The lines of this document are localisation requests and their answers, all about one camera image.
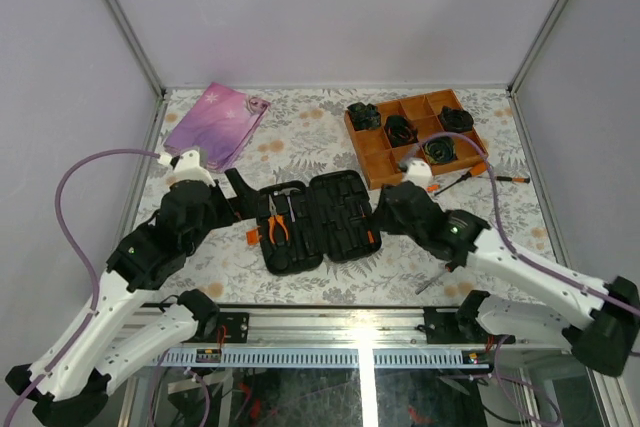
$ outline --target pliers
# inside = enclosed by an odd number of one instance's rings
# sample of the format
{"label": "pliers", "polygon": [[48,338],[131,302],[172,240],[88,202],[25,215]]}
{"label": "pliers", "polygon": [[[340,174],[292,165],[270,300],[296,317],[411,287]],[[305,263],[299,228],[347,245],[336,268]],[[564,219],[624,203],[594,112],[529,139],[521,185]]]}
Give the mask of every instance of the pliers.
{"label": "pliers", "polygon": [[276,226],[282,227],[284,231],[285,239],[289,242],[289,230],[284,223],[284,217],[282,215],[278,215],[276,211],[276,204],[273,202],[273,197],[269,196],[269,212],[271,213],[271,217],[269,217],[269,240],[273,245],[276,245],[276,239],[274,236],[274,232]]}

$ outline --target floor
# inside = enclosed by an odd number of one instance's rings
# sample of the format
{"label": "floor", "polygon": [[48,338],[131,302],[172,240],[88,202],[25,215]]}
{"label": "floor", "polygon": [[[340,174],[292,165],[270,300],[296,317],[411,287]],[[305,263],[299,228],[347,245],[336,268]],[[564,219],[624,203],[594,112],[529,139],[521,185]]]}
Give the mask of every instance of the floor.
{"label": "floor", "polygon": [[[246,90],[272,103],[260,127],[236,161],[242,176],[259,189],[289,180],[305,183],[312,177],[343,169],[361,172],[344,125],[344,110],[362,101],[378,103],[425,93],[424,89],[291,89]],[[156,151],[172,128],[188,112],[202,90],[174,90]],[[513,121],[506,92],[500,89],[456,90],[474,117],[496,174],[527,176],[528,167]],[[460,173],[438,177],[447,185]],[[215,176],[228,196],[233,191],[224,175]],[[144,188],[137,222],[149,218],[172,182],[171,173],[153,165]],[[379,191],[370,192],[372,205]],[[532,184],[500,183],[505,227],[512,239],[553,259],[540,206]],[[490,183],[474,178],[438,197],[443,208],[461,208],[491,221]],[[218,302],[355,305],[458,305],[471,289],[483,289],[513,300],[531,300],[499,279],[469,269],[457,269],[420,295],[416,288],[434,277],[442,263],[406,237],[383,234],[376,254],[342,264],[323,262],[317,269],[286,277],[267,272],[258,246],[247,245],[245,233],[255,221],[237,223],[212,232],[186,266],[167,280],[159,298],[201,288]]]}

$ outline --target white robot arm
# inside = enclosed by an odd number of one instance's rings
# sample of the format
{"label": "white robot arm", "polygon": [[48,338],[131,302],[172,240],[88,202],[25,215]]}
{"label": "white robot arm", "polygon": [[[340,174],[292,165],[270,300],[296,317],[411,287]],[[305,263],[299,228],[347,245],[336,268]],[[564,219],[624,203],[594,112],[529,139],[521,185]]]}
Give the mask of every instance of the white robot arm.
{"label": "white robot arm", "polygon": [[[430,176],[428,166],[423,170],[417,167],[420,166],[410,166],[405,177],[408,181],[383,187],[373,214],[379,229],[410,236],[436,258],[446,261],[449,270],[466,267],[486,272],[543,303],[512,302],[472,291],[456,314],[459,331],[468,340],[484,342],[488,335],[514,335],[531,343],[556,345],[571,350],[576,359],[597,372],[619,376],[638,335],[640,319],[593,293],[638,309],[636,285],[622,277],[605,283],[521,246],[515,248],[518,256],[512,254],[486,221],[462,210],[442,211],[424,188],[415,184]],[[550,274],[576,281],[582,288],[530,267],[521,260],[522,256]]]}
{"label": "white robot arm", "polygon": [[[28,398],[45,426],[84,426],[104,407],[108,396],[132,373],[169,347],[189,339],[215,341],[219,309],[199,290],[183,292],[159,320],[115,347],[109,347],[127,318],[150,301],[165,280],[184,266],[212,230],[239,220],[198,149],[180,156],[161,155],[176,182],[160,208],[119,243],[100,277],[99,299],[83,310],[40,359],[16,366],[6,377],[20,395],[43,379]],[[87,314],[91,321],[51,370],[47,366],[75,334]]]}

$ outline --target screwdriver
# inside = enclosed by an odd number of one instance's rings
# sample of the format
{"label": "screwdriver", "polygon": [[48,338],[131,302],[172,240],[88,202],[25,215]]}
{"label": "screwdriver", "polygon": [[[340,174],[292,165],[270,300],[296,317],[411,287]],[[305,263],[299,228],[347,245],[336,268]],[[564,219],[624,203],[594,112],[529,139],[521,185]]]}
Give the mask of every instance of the screwdriver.
{"label": "screwdriver", "polygon": [[[364,209],[362,208],[362,205],[359,205],[359,207],[360,207],[360,212],[362,212],[362,218],[363,218],[363,219],[366,219],[366,218],[367,218],[367,216],[366,216],[366,215],[365,215],[365,213],[364,213]],[[369,243],[370,243],[370,244],[375,244],[375,242],[376,242],[376,241],[375,241],[375,239],[373,238],[373,232],[371,232],[371,229],[367,230],[367,236],[368,236],[368,238],[369,238]]]}
{"label": "screwdriver", "polygon": [[529,177],[509,177],[506,175],[497,175],[496,180],[501,182],[522,182],[523,184],[531,182]]}
{"label": "screwdriver", "polygon": [[447,189],[450,189],[454,185],[459,184],[460,182],[465,181],[467,179],[470,179],[471,177],[480,175],[486,171],[487,171],[487,165],[484,162],[480,162],[478,165],[474,165],[468,172],[466,172],[465,174],[462,174],[462,176],[460,176],[460,178],[456,180],[453,184],[447,185],[444,189],[439,190],[433,195],[434,197],[436,195],[440,195],[442,192],[444,192]]}

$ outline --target table surface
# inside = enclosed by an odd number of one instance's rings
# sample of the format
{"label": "table surface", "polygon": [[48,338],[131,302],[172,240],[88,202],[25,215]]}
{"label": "table surface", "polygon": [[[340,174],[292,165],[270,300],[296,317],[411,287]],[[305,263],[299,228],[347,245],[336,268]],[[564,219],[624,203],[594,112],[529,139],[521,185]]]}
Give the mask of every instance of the table surface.
{"label": "table surface", "polygon": [[[202,90],[172,91],[156,151]],[[247,183],[260,189],[290,180],[308,183],[316,175],[344,169],[361,172],[344,125],[344,111],[354,102],[379,103],[428,92],[424,89],[262,89],[245,90],[272,106],[236,161]],[[455,90],[475,119],[489,160],[497,175],[528,176],[506,92],[500,89]],[[438,176],[448,185],[461,172]],[[228,197],[234,196],[224,174],[214,174]],[[153,164],[138,208],[136,222],[148,219],[173,182],[171,172]],[[550,259],[553,251],[533,184],[498,185],[500,212],[509,236]],[[369,192],[375,205],[379,190]],[[484,176],[463,182],[438,198],[445,209],[460,208],[493,220],[491,184]],[[185,267],[171,276],[159,298],[200,288],[225,303],[458,305],[471,289],[487,290],[512,300],[533,300],[512,285],[471,269],[445,274],[420,295],[416,288],[438,274],[443,263],[408,237],[382,234],[382,248],[369,257],[346,263],[325,260],[315,270],[285,276],[271,275],[259,246],[248,246],[245,234],[255,227],[248,220],[211,232]]]}

